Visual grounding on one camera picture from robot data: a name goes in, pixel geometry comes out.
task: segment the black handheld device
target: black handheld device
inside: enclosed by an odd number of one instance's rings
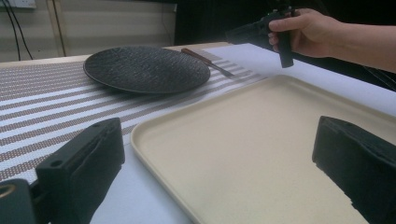
[[[368,223],[396,223],[396,146],[346,120],[321,117],[312,161]]]
[[[248,42],[251,37],[259,35],[268,35],[272,33],[268,24],[270,21],[285,19],[294,16],[294,9],[290,6],[288,0],[271,0],[268,1],[273,12],[262,17],[259,21],[238,27],[226,32],[227,40],[231,43]],[[291,55],[290,32],[280,32],[277,34],[279,38],[279,57],[283,68],[293,66],[293,58]]]

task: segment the dark background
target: dark background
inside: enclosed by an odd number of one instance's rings
[[[291,0],[291,5],[310,7],[343,22],[396,25],[393,1]],[[271,11],[266,0],[180,0],[177,5],[175,44],[227,41],[225,32],[258,21]],[[248,42],[272,50],[266,36],[251,39]],[[389,72],[331,58],[314,59],[299,54],[293,54],[293,57],[396,91],[396,75]]]

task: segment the black cable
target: black cable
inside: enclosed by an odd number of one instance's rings
[[[389,90],[396,91],[396,82],[395,82],[395,80],[393,80],[391,77],[389,77],[383,71],[381,71],[379,69],[376,69],[376,68],[367,67],[367,66],[363,66],[363,68],[367,72],[369,72],[371,75],[376,77],[379,81],[381,81],[384,85],[386,85]]]
[[[166,34],[168,35],[170,46],[173,46],[173,43],[172,43],[172,36],[169,34],[169,31],[168,31],[168,29],[166,28],[165,22],[163,21],[163,4],[164,4],[164,3],[162,3],[162,8],[161,8],[161,23],[163,24],[163,28],[165,29],[165,32],[166,32]]]
[[[2,2],[3,2],[3,5],[4,5],[4,8],[6,9],[6,12],[8,14],[9,20],[11,21],[12,29],[14,30],[15,42],[17,43],[17,50],[18,50],[18,60],[20,61],[21,60],[20,44],[18,43],[17,31],[15,30],[14,21],[11,18],[11,14],[9,14],[8,6],[6,5],[6,1],[2,0]]]
[[[12,7],[11,7],[11,4],[9,3],[8,0],[3,0],[3,1],[7,1],[7,2],[8,2],[8,4],[9,4],[9,9],[11,10],[12,16],[14,17],[15,22],[17,23],[17,25],[18,25],[18,27],[19,27],[19,29],[20,29],[20,33],[21,33],[23,45],[25,46],[26,51],[28,52],[28,54],[29,54],[29,56],[30,56],[30,59],[33,60],[32,54],[30,53],[29,48],[28,48],[27,45],[26,45],[26,41],[25,41],[25,39],[24,39],[24,35],[23,35],[23,32],[22,32],[22,28],[21,28],[21,26],[20,26],[20,23],[18,22],[17,16],[16,16],[15,13],[14,13],[14,10],[13,10]]]

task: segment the plastic tray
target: plastic tray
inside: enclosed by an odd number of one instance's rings
[[[367,223],[311,160],[320,116],[396,144],[396,118],[284,76],[143,122],[131,142],[196,223]]]

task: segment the tray rim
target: tray rim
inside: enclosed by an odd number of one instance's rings
[[[156,120],[162,120],[162,119],[166,120],[166,118],[172,117],[173,115],[175,115],[177,113],[183,113],[183,111],[189,110],[192,107],[196,107],[196,106],[204,105],[204,104],[211,104],[211,102],[220,101],[223,98],[227,99],[229,97],[232,97],[235,94],[238,94],[240,91],[249,91],[250,89],[255,89],[255,88],[257,88],[257,86],[262,85],[262,83],[271,82],[271,81],[297,83],[298,85],[303,85],[304,87],[312,89],[313,91],[323,92],[335,100],[349,102],[349,103],[353,104],[354,107],[361,108],[362,110],[365,110],[366,112],[371,113],[371,114],[376,114],[376,115],[380,116],[382,119],[391,120],[393,122],[396,121],[396,117],[394,117],[392,115],[389,115],[382,111],[376,110],[375,108],[372,108],[370,106],[362,105],[362,104],[355,102],[353,100],[350,100],[340,94],[336,94],[331,91],[326,91],[318,86],[304,82],[304,81],[300,80],[299,78],[290,77],[290,76],[286,76],[286,75],[278,75],[278,76],[274,76],[274,77],[268,77],[268,78],[259,80],[257,82],[254,82],[252,84],[248,84],[244,87],[225,92],[222,95],[210,97],[210,98],[205,99],[201,102],[183,106],[175,111],[160,115],[160,116],[152,118],[152,119],[145,120],[145,121],[137,124],[133,128],[133,130],[130,134],[131,145],[133,147],[133,151],[134,151],[135,155],[139,158],[140,161],[142,161],[142,163],[151,172],[151,174],[155,176],[155,179],[161,184],[161,186],[166,190],[166,192],[171,195],[171,197],[177,202],[179,207],[189,216],[189,218],[191,218],[193,223],[204,223],[204,222],[198,217],[199,214],[193,213],[192,210],[190,209],[189,205],[187,204],[187,202],[185,202],[182,197],[177,195],[177,191],[173,188],[172,184],[168,183],[165,178],[162,178],[160,176],[161,172],[159,172],[158,169],[156,169],[155,165],[152,164],[150,162],[150,160],[148,160],[146,158],[143,151],[138,149],[138,146],[136,145],[134,138],[138,135],[138,132],[140,131],[139,129],[142,129],[142,128],[144,129],[145,126],[150,126],[152,124],[155,124]]]

